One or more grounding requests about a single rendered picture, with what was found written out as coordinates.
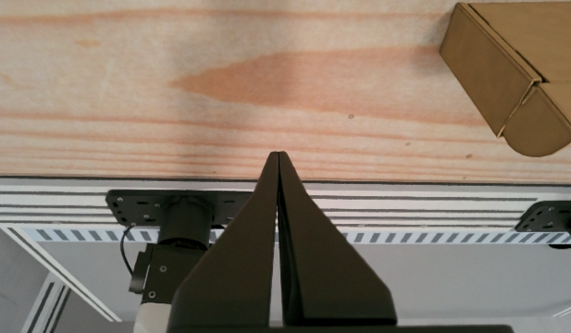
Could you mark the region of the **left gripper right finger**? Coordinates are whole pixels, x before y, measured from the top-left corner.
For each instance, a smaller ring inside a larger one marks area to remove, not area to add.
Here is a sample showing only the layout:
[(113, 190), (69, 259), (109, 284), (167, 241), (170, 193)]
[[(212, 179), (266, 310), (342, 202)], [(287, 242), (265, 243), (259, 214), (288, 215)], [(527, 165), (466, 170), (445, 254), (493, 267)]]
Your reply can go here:
[(390, 289), (310, 197), (285, 151), (278, 230), (284, 327), (397, 326)]

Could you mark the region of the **brown cardboard box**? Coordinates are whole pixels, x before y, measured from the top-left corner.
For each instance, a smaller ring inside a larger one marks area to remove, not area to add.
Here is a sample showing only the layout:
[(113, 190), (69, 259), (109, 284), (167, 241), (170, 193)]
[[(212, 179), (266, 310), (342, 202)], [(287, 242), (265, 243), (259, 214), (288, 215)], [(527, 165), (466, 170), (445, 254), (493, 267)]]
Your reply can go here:
[(571, 145), (571, 2), (456, 4), (440, 56), (515, 152)]

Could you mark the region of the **grey aluminium extrusion bar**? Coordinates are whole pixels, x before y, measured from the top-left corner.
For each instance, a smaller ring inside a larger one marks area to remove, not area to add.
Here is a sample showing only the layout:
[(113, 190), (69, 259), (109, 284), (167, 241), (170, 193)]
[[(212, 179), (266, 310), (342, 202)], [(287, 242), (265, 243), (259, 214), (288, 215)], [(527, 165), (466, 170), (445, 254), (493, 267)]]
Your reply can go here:
[[(0, 212), (112, 214), (111, 190), (254, 191), (258, 179), (0, 176)], [(521, 217), (571, 184), (302, 180), (326, 216)]]

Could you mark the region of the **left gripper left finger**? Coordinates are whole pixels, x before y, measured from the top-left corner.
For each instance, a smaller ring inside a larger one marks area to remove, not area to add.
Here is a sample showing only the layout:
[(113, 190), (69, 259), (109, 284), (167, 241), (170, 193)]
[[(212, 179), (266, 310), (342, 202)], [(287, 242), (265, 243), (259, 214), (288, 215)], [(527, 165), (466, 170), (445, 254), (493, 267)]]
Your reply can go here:
[(272, 151), (250, 198), (177, 288), (167, 327), (267, 320), (269, 327), (278, 188)]

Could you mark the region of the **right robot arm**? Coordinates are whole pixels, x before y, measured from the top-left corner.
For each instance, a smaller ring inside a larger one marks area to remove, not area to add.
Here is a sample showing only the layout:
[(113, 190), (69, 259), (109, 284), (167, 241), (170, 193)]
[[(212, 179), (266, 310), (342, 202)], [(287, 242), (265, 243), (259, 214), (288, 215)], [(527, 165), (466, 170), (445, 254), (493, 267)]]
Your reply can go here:
[(567, 232), (571, 235), (571, 200), (536, 202), (520, 218), (516, 232)]

